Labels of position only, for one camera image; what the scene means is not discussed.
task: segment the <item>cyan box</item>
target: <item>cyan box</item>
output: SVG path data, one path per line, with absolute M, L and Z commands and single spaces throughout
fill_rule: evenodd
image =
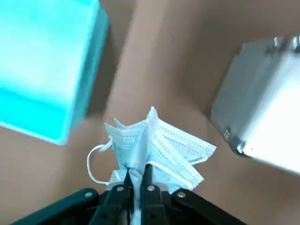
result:
M 1 0 L 0 125 L 65 144 L 86 114 L 108 26 L 98 0 Z

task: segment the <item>white face mask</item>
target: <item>white face mask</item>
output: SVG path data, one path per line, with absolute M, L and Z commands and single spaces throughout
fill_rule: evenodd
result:
M 170 193 L 180 187 L 192 190 L 203 181 L 192 165 L 207 160 L 215 146 L 160 120 L 153 107 L 145 120 L 131 126 L 124 126 L 117 120 L 115 122 L 116 127 L 105 125 L 110 141 L 106 145 L 96 146 L 88 154 L 88 172 L 95 182 L 109 184 L 92 176 L 90 155 L 110 147 L 114 149 L 120 167 L 120 170 L 113 171 L 110 182 L 123 181 L 129 169 L 137 202 L 147 164 L 153 165 L 153 181 L 166 184 Z

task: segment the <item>screw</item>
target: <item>screw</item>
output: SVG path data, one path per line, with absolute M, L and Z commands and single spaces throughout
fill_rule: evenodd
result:
M 91 197 L 92 195 L 93 195 L 93 193 L 87 192 L 87 193 L 84 194 L 84 197 L 89 198 L 89 197 Z
M 155 187 L 152 186 L 152 185 L 150 185 L 150 186 L 147 187 L 147 190 L 148 190 L 148 191 L 154 191 L 154 190 L 155 190 Z
M 177 193 L 177 196 L 178 196 L 179 198 L 184 198 L 184 197 L 186 196 L 186 193 L 184 193 L 184 192 L 179 192 L 179 193 Z
M 118 188 L 117 188 L 117 191 L 123 191 L 123 190 L 124 190 L 123 187 L 118 187 Z

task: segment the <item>brown cardboard surface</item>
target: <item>brown cardboard surface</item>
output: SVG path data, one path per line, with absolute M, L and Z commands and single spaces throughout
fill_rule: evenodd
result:
M 235 156 L 205 115 L 241 41 L 299 32 L 300 2 L 140 0 L 135 10 L 133 0 L 102 3 L 110 35 L 90 113 L 69 143 L 55 146 L 0 129 L 0 224 L 83 187 L 103 191 L 86 171 L 90 149 L 107 141 L 103 122 L 133 123 L 151 106 L 161 119 L 218 147 L 196 165 L 205 178 L 197 194 L 248 224 L 299 224 L 299 177 Z M 112 150 L 91 164 L 102 180 L 117 168 Z

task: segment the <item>light blue box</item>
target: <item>light blue box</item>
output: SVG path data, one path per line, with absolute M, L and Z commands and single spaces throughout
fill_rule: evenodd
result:
M 65 144 L 86 114 L 108 26 L 98 0 L 1 0 L 0 126 Z

